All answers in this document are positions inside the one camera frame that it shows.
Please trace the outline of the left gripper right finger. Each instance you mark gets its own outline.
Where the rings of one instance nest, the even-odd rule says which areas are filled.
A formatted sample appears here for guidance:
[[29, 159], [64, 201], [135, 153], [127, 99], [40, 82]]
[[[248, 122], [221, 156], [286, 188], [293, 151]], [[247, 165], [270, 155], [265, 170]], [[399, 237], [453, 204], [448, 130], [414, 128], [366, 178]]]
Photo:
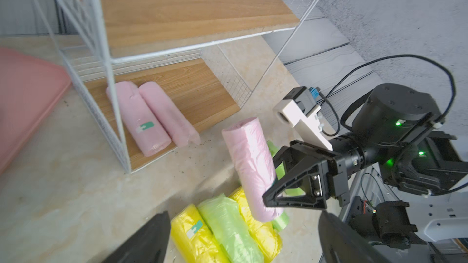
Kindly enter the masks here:
[[390, 262], [334, 214], [321, 213], [318, 233], [327, 263]]

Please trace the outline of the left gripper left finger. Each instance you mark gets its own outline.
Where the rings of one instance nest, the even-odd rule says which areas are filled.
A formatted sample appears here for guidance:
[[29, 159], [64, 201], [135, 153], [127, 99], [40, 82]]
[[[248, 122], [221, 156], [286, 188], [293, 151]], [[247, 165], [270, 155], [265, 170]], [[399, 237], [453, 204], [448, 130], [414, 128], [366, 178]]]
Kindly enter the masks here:
[[171, 232], [169, 213], [156, 214], [127, 241], [103, 260], [104, 263], [162, 263]]

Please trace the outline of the light green bag roll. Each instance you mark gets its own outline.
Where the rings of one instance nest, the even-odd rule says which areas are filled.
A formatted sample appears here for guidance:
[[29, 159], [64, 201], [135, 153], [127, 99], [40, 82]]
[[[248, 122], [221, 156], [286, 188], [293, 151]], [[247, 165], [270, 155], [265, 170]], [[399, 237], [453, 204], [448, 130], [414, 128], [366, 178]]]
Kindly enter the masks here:
[[251, 237], [236, 201], [221, 194], [201, 202], [197, 208], [230, 262], [264, 261], [264, 256]]

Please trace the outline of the pink bag roll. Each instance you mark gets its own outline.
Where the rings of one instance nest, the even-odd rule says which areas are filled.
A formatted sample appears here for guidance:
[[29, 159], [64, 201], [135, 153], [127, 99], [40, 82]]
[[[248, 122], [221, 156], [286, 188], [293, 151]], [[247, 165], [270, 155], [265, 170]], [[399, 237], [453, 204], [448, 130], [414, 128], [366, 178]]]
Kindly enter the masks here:
[[167, 148], [172, 139], [155, 117], [139, 88], [129, 81], [115, 84], [121, 118], [144, 156], [150, 157]]
[[263, 201], [263, 194], [274, 184], [277, 176], [259, 119], [244, 119], [222, 130], [222, 135], [252, 217], [260, 222], [270, 222], [279, 217], [283, 209], [267, 207]]
[[176, 146], [185, 147], [189, 143], [200, 145], [198, 131], [161, 86], [155, 82], [146, 82], [139, 87], [139, 92]]

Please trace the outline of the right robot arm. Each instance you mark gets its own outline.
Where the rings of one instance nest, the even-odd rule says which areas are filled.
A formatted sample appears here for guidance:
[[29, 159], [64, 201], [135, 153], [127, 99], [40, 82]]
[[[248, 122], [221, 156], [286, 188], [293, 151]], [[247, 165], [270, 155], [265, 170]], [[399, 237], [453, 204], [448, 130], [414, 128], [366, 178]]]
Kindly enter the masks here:
[[[381, 84], [343, 114], [345, 135], [328, 140], [317, 117], [319, 105], [304, 86], [276, 106], [281, 121], [300, 135], [273, 158], [285, 175], [264, 194], [269, 208], [320, 210], [319, 237], [330, 263], [383, 263], [375, 246], [404, 250], [412, 245], [468, 235], [468, 165], [439, 131], [445, 118], [434, 99], [398, 84]], [[401, 200], [371, 203], [351, 192], [347, 181], [374, 164], [382, 182], [426, 196], [427, 204]]]

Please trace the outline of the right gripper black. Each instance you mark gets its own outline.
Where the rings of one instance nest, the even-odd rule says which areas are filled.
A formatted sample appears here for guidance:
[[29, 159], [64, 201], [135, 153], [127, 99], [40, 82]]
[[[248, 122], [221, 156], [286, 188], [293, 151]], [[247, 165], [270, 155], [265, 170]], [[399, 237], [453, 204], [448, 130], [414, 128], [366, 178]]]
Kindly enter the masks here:
[[268, 208], [326, 210], [333, 198], [341, 207], [351, 202], [347, 180], [364, 168], [366, 150], [354, 140], [333, 140], [333, 150], [303, 141], [290, 142], [274, 157], [285, 175], [262, 196]]

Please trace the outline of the yellow bag roll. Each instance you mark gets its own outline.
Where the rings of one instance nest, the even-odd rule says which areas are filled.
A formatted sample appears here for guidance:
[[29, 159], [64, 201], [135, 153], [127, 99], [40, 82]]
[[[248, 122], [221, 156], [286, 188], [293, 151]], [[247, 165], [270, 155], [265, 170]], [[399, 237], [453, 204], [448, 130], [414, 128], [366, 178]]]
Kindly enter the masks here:
[[237, 202], [241, 217], [247, 225], [249, 234], [263, 254], [264, 262], [271, 263], [281, 252], [282, 238], [271, 222], [259, 222], [252, 216], [247, 198], [242, 187], [230, 194], [229, 198]]
[[230, 261], [194, 204], [171, 220], [171, 239], [187, 263]]

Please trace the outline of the green bag roll right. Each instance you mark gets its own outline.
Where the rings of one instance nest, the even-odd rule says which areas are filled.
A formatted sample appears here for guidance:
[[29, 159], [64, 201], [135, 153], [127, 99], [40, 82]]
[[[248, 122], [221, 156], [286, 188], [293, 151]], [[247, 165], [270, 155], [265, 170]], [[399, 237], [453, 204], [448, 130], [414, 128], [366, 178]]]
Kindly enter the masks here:
[[[267, 141], [267, 145], [268, 145], [268, 149], [269, 149], [271, 157], [275, 157], [275, 155], [279, 151], [279, 148], [276, 147], [275, 144], [270, 140]], [[283, 163], [280, 164], [279, 166], [275, 167], [275, 171], [276, 171], [278, 180], [283, 178], [285, 176], [285, 174], [286, 174], [285, 166], [284, 166]], [[287, 196], [290, 196], [290, 197], [304, 196], [305, 195], [305, 192], [301, 188], [286, 189], [284, 191], [284, 193]]]

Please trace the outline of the green bag roll middle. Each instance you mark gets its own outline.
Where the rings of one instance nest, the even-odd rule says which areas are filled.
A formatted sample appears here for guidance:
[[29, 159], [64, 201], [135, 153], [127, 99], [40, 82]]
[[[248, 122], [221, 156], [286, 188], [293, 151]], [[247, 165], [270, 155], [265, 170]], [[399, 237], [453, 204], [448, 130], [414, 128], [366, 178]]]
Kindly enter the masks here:
[[289, 222], [289, 216], [287, 215], [286, 211], [283, 211], [281, 215], [279, 215], [277, 218], [271, 221], [271, 224], [273, 226], [273, 229], [275, 229], [278, 232], [281, 232], [288, 226]]

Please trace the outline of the pink tray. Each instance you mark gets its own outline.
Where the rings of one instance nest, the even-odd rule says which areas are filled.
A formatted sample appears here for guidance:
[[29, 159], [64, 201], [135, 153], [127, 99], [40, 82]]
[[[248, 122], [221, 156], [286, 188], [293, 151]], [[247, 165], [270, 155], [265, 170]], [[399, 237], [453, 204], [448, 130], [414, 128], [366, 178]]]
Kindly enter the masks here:
[[1, 172], [70, 86], [62, 66], [1, 48]]

